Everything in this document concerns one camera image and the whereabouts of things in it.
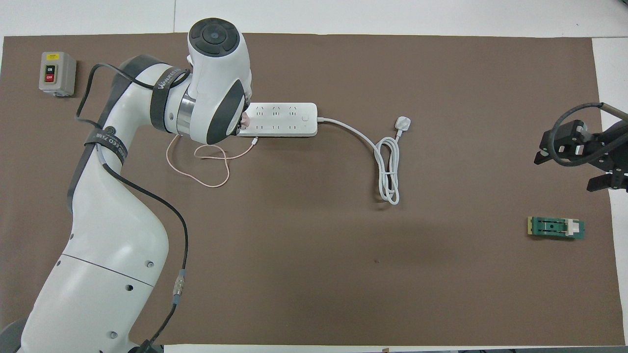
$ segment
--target switch box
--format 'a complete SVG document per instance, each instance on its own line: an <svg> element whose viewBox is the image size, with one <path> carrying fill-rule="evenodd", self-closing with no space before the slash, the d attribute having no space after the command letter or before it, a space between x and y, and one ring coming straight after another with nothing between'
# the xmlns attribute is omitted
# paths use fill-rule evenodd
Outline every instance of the switch box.
<svg viewBox="0 0 628 353"><path fill-rule="evenodd" d="M44 52L41 54L40 90L57 97L74 94L77 61L68 53Z"/></svg>

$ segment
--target power switch button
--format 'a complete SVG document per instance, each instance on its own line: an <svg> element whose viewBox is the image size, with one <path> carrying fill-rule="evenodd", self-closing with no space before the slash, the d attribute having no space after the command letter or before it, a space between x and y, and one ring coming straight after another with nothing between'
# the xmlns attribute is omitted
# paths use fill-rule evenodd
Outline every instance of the power switch button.
<svg viewBox="0 0 628 353"><path fill-rule="evenodd" d="M43 78L44 82L54 82L55 81L55 72L57 71L56 65L46 65L45 76Z"/></svg>

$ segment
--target black cable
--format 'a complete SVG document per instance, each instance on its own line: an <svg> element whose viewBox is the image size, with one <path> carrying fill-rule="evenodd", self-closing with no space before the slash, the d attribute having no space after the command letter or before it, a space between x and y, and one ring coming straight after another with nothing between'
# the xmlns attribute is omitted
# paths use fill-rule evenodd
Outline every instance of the black cable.
<svg viewBox="0 0 628 353"><path fill-rule="evenodd" d="M621 136L619 136L617 139L615 139L615 141L607 144L606 146L598 149L596 152L580 159L577 161L564 161L562 159L560 159L560 157L558 156L558 154L556 153L556 148L554 147L554 140L556 139L556 133L558 132L558 128L560 127L560 124L570 115L572 115L573 113L584 109L584 108L589 108L589 107L596 107L596 108L601 108L603 106L604 103L585 103L585 104L580 104L577 107L573 107L571 109L569 109L568 111L566 111L561 117L558 118L558 120L556 121L556 123L554 124L554 127L552 128L552 130L549 132L549 136L548 136L548 153L549 155L552 157L553 160L556 161L556 163L558 163L559 165L562 166L579 166L579 165L584 165L590 162L593 162L597 159L599 159L600 157L602 157L603 155L605 155L606 153L608 153L609 151L612 151L613 149L616 149L617 147L621 146L622 144L628 142L628 133L625 133Z"/></svg>
<svg viewBox="0 0 628 353"><path fill-rule="evenodd" d="M107 163L104 163L102 165L103 168L105 168L105 170L114 178L118 179L119 181L125 183L126 185L129 185L130 187L132 187L133 189L147 195L150 196L152 198L154 198L155 200L161 202L164 206L168 207L172 212L174 212L176 214L177 217L179 217L179 220L181 221L181 225L183 225L183 236L185 237L185 248L183 250L183 264L181 265L181 269L185 269L185 265L188 261L188 226L185 223L185 219L183 219L183 216L181 215L181 213L179 213L179 211L172 206L171 204L168 203L168 201L164 200L163 198L153 194L152 192L138 186L135 185L133 182L129 181L128 179L124 178L122 175L114 172L113 169L111 169L111 167L109 167L109 165Z"/></svg>
<svg viewBox="0 0 628 353"><path fill-rule="evenodd" d="M170 203L168 203L168 201L164 200L163 198L153 194L152 192L134 184L133 182L131 182L130 180L124 178L122 175L114 172L114 170L111 169L111 167L109 167L109 165L107 165L107 163L103 163L102 167L114 178L118 179L120 182L123 182L124 184L132 187L133 189L152 197L153 199L161 202L163 205L165 205L166 207L168 207L172 212L174 212L176 214L177 217L179 217L179 220L181 221L181 225L183 225L183 235L185 236L185 248L183 250L183 264L181 265L181 269L185 269L185 265L188 261L188 226L185 223L185 219L183 219L183 216L181 215L181 213L179 213L179 211L172 206ZM166 318L163 320L163 323L161 324L161 326L159 327L159 329L157 330L157 332L155 332L155 334L153 335L153 338L151 338L150 340L150 345L152 345L155 340L157 339L157 337L159 337L159 335L161 334L161 332L166 328L166 326L168 325L168 322L170 321L170 318L172 318L172 315L174 315L175 310L176 310L176 303L172 303L172 308L170 309L170 313L168 314L168 316L166 316Z"/></svg>
<svg viewBox="0 0 628 353"><path fill-rule="evenodd" d="M166 325L170 321L170 318L172 317L172 315L175 314L175 310L176 310L176 304L173 303L172 309L170 309L170 313L168 313L168 316L166 316L166 320L163 320L163 323L159 327L159 330L157 330L157 332L155 332L155 334L153 335L153 338L151 338L150 345L153 345L153 343L155 343L155 341L157 340L157 337L159 337L159 335L161 334L161 331L163 331L163 329L166 328Z"/></svg>
<svg viewBox="0 0 628 353"><path fill-rule="evenodd" d="M93 125L95 128L97 129L102 129L102 126L100 126L100 124L98 124L95 121L91 121L89 119L82 119L80 117L80 113L83 111L83 107L85 106L85 102L87 101L87 96L89 95L89 91L92 89L92 82L94 81L94 74L96 73L96 70L98 70L101 67L108 67L110 69L112 69L113 71L117 72L119 75L121 75L122 77L124 77L125 79L131 81L132 83L136 84L136 85L140 85L142 87L144 87L145 89L153 89L153 85L149 85L149 84L145 84L142 81L138 81L137 79L135 79L134 77L130 76L128 73L120 70L119 68L110 65L108 63L97 63L96 65L94 65L92 67L92 70L89 72L89 76L87 77L87 87L85 88L85 93L83 94L83 98L80 101L80 104L78 105L78 109L77 109L77 113L76 115L74 115L74 119L76 119L79 122L86 122L88 124ZM183 81L185 81L185 79L188 78L188 76L190 75L190 70L189 69L185 69L185 71L183 72L183 76L178 79L177 81L175 81L171 88L174 88L178 85L180 85Z"/></svg>

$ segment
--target power strip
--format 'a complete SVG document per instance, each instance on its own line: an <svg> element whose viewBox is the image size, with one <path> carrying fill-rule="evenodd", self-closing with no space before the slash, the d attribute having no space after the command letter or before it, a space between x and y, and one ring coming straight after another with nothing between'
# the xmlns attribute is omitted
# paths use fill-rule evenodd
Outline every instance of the power strip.
<svg viewBox="0 0 628 353"><path fill-rule="evenodd" d="M312 137L318 132L318 109L314 103L251 103L246 109L249 126L243 137Z"/></svg>

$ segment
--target connector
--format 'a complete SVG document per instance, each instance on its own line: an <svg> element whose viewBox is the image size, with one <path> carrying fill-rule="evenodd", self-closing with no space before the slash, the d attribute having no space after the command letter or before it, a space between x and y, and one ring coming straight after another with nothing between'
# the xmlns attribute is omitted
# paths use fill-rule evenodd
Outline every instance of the connector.
<svg viewBox="0 0 628 353"><path fill-rule="evenodd" d="M181 295L183 294L183 286L185 285L185 270L179 270L179 275L175 280L175 287L172 289L172 304L179 305Z"/></svg>
<svg viewBox="0 0 628 353"><path fill-rule="evenodd" d="M528 234L584 239L585 223L571 218L528 217Z"/></svg>
<svg viewBox="0 0 628 353"><path fill-rule="evenodd" d="M397 121L394 123L394 127L401 131L407 131L410 128L410 118L405 116L400 116L397 118Z"/></svg>

